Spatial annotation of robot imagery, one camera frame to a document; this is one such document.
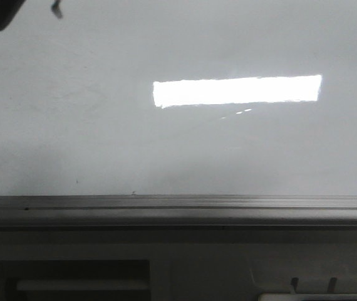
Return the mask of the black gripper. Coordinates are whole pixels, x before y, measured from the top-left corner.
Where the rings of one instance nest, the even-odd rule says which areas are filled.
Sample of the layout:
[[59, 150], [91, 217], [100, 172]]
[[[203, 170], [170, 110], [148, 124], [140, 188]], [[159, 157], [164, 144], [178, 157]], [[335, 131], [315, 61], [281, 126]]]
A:
[[[19, 12], [25, 0], [0, 0], [0, 31], [6, 29]], [[54, 0], [51, 11], [57, 18], [63, 17], [61, 0]]]

